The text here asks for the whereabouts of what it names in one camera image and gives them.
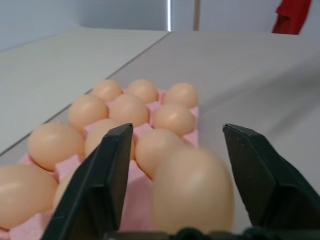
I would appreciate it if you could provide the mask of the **pink foam egg tray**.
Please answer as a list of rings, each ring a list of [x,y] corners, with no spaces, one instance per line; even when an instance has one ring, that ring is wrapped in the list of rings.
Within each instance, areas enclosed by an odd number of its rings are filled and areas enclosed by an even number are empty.
[[[150,120],[133,129],[133,138],[137,142],[145,133],[153,130],[153,117],[155,111],[163,104],[166,92],[157,90],[157,100],[148,103]],[[56,164],[54,171],[50,172],[58,182],[79,167],[83,158],[73,155]],[[124,198],[120,230],[122,231],[150,231],[151,223],[151,190],[153,183],[146,174],[139,169],[136,162],[131,160],[128,170],[128,186]],[[36,213],[22,224],[11,230],[0,228],[0,240],[40,240],[46,226],[53,215],[53,211]]]

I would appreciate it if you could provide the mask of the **brown wooden post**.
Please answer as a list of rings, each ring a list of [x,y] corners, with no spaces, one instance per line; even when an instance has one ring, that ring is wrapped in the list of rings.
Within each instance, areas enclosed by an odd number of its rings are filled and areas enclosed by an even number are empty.
[[[193,30],[198,31],[200,25],[201,0],[194,0]]]

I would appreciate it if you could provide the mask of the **beige plastic egg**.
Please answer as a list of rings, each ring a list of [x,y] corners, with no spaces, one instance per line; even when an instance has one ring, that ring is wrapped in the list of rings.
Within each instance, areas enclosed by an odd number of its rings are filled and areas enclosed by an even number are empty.
[[[135,95],[146,104],[158,100],[156,85],[149,79],[140,78],[133,81],[127,88],[126,93]]]
[[[114,101],[118,96],[123,94],[123,90],[120,85],[113,79],[105,79],[96,85],[92,91],[91,95],[94,95],[105,103]]]
[[[68,111],[68,122],[80,134],[85,127],[102,119],[108,118],[108,108],[97,96],[86,94],[77,98]]]
[[[152,180],[158,166],[174,151],[187,145],[167,129],[148,131],[135,145],[135,160],[139,168]]]
[[[10,230],[35,214],[50,210],[57,187],[58,182],[37,166],[0,167],[0,228]]]
[[[51,172],[56,164],[74,155],[85,155],[82,135],[60,122],[49,122],[36,128],[28,137],[27,146],[32,159]]]
[[[162,105],[154,113],[153,127],[166,129],[178,136],[191,133],[196,125],[196,119],[189,108],[178,103]]]
[[[156,170],[151,200],[152,225],[158,231],[175,234],[196,228],[209,233],[233,227],[230,172],[205,148],[185,147],[170,154]]]
[[[198,90],[190,83],[177,83],[165,93],[163,97],[163,103],[177,103],[182,104],[190,109],[194,108],[199,103]]]
[[[109,130],[119,127],[120,122],[114,119],[101,119],[95,123],[87,125],[84,128],[85,133],[85,157],[88,157],[93,150],[101,143],[102,138],[108,133]]]
[[[134,127],[149,121],[149,112],[146,104],[136,95],[125,93],[118,96],[109,106],[109,118]]]
[[[54,209],[58,206],[60,200],[62,199],[62,197],[63,197],[63,195],[64,195],[64,193],[65,193],[65,191],[66,191],[66,189],[67,189],[67,187],[68,187],[68,185],[69,185],[69,183],[70,183],[70,181],[71,181],[71,179],[72,179],[72,177],[73,177],[73,175],[74,175],[74,173],[75,173],[76,170],[77,170],[76,168],[73,169],[73,170],[71,170],[71,171],[60,181],[60,183],[59,183],[59,185],[58,185],[58,187],[57,187],[57,189],[56,189],[56,193],[55,193],[55,195],[54,195],[54,198],[53,198],[53,208],[54,208]]]

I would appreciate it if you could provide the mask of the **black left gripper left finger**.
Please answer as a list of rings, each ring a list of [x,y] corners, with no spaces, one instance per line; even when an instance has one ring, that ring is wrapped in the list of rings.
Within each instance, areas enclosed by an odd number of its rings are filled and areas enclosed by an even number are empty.
[[[73,174],[41,240],[105,240],[120,228],[133,125],[107,132]]]

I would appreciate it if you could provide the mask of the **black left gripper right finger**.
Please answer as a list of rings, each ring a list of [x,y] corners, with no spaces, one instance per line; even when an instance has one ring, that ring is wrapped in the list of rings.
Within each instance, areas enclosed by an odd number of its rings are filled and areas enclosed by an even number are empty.
[[[253,226],[320,229],[320,195],[260,133],[223,127],[233,177]]]

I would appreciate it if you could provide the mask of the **red cloth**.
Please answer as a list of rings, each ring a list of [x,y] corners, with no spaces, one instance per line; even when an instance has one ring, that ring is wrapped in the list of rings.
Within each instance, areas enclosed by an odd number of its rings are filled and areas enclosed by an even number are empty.
[[[276,9],[273,34],[299,35],[311,7],[312,0],[282,0]]]

